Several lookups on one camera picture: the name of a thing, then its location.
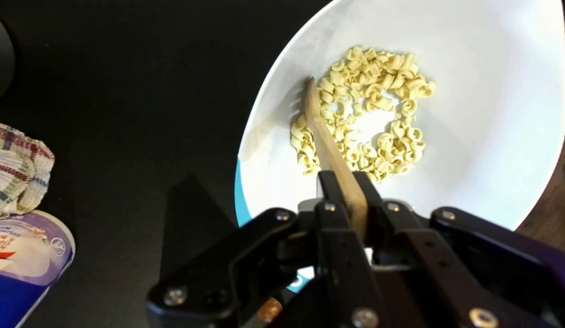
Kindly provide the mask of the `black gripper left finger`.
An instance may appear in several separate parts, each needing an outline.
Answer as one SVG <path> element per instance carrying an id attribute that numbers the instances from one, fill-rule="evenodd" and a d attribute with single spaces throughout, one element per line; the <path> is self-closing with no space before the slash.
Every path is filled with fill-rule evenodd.
<path id="1" fill-rule="evenodd" d="M 356 234 L 345 194 L 332 171 L 318 174 L 323 200 L 316 205 L 318 273 L 336 328 L 391 328 L 385 300 L 362 238 Z"/>

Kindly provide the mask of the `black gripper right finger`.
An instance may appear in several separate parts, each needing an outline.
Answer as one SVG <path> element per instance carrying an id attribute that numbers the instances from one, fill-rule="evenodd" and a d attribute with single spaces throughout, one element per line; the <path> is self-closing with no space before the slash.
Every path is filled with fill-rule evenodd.
<path id="1" fill-rule="evenodd" d="M 506 302 L 487 291 L 433 222 L 385 200 L 365 173 L 367 242 L 394 328 L 509 328 Z"/>

